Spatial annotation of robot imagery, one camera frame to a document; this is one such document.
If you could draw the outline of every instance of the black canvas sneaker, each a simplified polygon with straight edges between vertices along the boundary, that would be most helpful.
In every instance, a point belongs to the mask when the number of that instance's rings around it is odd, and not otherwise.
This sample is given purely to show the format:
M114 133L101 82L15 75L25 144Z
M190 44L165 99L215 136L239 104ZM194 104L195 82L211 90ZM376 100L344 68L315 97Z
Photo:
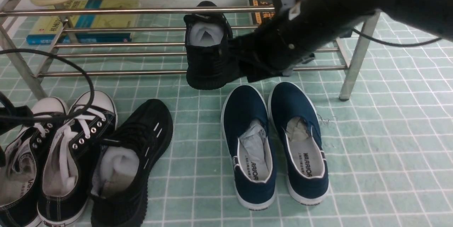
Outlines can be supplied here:
M66 114L58 98L44 98L31 109L34 117ZM41 223L36 210L41 193L42 168L56 130L63 122L35 123L22 127L5 149L6 165L0 168L0 226L36 227Z
M202 1L198 6L215 4ZM184 22L188 84L197 90L214 90L238 79L238 61L228 49L228 39L233 38L233 32L225 16L189 14L184 16Z
M162 101L148 100L100 143L92 176L94 227L138 227L148 205L151 168L170 144L173 122Z
M84 93L69 112L83 108L89 97L90 92ZM84 212L90 176L100 154L97 140L114 132L117 122L111 98L95 91L93 104L86 113L66 120L58 129L44 167L38 201L38 213L44 224L67 226Z

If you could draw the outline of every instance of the floor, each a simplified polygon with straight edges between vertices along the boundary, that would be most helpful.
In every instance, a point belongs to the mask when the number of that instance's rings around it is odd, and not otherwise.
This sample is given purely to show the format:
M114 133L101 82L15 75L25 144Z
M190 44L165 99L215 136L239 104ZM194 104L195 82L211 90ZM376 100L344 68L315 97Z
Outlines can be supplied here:
M248 14L229 14L231 25L247 25ZM14 36L17 46L36 18ZM182 26L182 15L143 15L139 26ZM136 34L135 41L182 42L183 32ZM409 43L430 36L383 15L375 36ZM345 40L351 54L356 36ZM182 51L154 47L150 51ZM118 49L88 49L118 51ZM121 49L120 51L139 51ZM115 101L120 123L149 98L170 108L175 123L171 147L149 178L145 227L449 227L453 222L453 44L441 41L414 49L371 43L350 101L338 100L343 72L303 72L253 83L267 99L279 81L301 86L313 101L322 127L331 191L319 206L301 206L288 194L285 157L278 148L278 197L266 211L239 205L228 150L220 135L220 109L230 91L190 88L184 76L93 78L96 89ZM25 55L35 70L41 58ZM181 69L183 57L78 59L86 70ZM335 54L318 54L316 64L340 64ZM70 70L55 61L51 70ZM0 90L17 106L36 100L5 56L0 56ZM68 104L88 90L82 78L45 78L49 95ZM17 130L1 137L2 146ZM76 223L90 225L91 204Z

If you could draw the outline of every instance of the shoe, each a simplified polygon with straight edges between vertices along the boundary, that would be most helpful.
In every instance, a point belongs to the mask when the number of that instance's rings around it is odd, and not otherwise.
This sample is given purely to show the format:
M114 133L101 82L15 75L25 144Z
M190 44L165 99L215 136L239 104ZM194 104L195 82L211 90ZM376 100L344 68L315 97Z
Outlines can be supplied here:
M34 117L66 114L58 98L44 98L31 111ZM36 203L41 192L41 175L58 123L35 123L21 127L17 138L5 149L6 165L0 168L0 226L36 227L41 219Z
M90 92L78 98L69 112L83 108ZM90 176L99 159L97 140L115 131L118 118L112 99L96 90L86 113L66 120L50 147L42 175L38 213L48 226L67 226L84 212Z
M198 6L216 6L203 1ZM223 14L203 13L184 16L186 23L188 84L197 90L215 90L240 77L238 62L228 50L233 38Z
M268 208L275 200L277 168L264 99L254 87L241 85L226 98L220 118L239 203L250 210Z
M298 86L282 82L271 91L267 108L285 149L290 195L304 205L321 203L329 179L313 103Z
M173 121L160 100L148 100L112 135L92 176L94 227L139 227L148 206L149 173L170 145Z

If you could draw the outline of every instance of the metal shoe rack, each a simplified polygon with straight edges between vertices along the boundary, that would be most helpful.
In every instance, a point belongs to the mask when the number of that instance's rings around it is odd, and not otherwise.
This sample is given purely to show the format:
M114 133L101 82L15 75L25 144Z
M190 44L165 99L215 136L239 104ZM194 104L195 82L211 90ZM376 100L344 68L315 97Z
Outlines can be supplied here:
M17 17L31 16L60 16L63 22L63 27L57 32L57 36L50 45L48 51L58 54L59 49L64 48L98 48L98 47L150 47L150 46L184 46L184 42L126 42L126 43L90 43L82 44L77 42L75 33L80 32L174 32L184 31L185 27L135 27L135 28L108 28L108 29L75 29L68 20L71 15L84 14L186 14L186 13L205 13L205 12L222 12L222 13L240 13L240 12L269 12L273 11L272 6L231 6L231 7L172 7L172 8L139 8L139 9L97 9L97 10L78 10L64 9L63 5L56 6L53 10L16 10L18 3L21 0L6 0L2 3L0 11L0 46L3 49L16 48L11 38L8 36L8 27L4 27L4 23L8 17L13 17L13 21ZM367 35L372 35L379 15L372 17L363 24L362 32ZM256 26L238 26L233 27L233 30L253 29ZM68 35L71 40L69 44L57 43L63 34ZM295 72L303 71L327 71L327 70L344 70L346 77L340 92L340 100L346 101L350 98L352 89L356 82L361 64L369 46L369 40L359 37L356 48L351 58L348 58L346 49L343 46L341 39L333 42L334 47L321 48L318 53L338 53L341 65L334 66L302 66L297 67ZM118 53L81 53L81 54L59 54L58 56L73 59L73 58L118 58L118 57L142 57L149 58L156 56L184 56L184 52L118 52ZM45 58L39 68L33 72L20 53L8 54L8 57L13 66L18 70L21 77L34 96L38 99L46 97L41 81L44 77L67 77L80 76L78 72L49 72L49 67L52 60ZM185 70L110 70L110 71L91 71L88 72L91 76L114 76L114 75L183 75Z

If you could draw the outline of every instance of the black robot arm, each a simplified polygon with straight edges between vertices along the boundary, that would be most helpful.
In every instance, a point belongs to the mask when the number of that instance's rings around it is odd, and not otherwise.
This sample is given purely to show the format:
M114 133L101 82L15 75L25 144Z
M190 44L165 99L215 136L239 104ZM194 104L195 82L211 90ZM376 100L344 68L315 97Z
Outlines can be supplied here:
M249 82L273 76L300 63L338 36L383 11L406 25L453 40L453 0L298 0L254 32L237 37L240 69Z

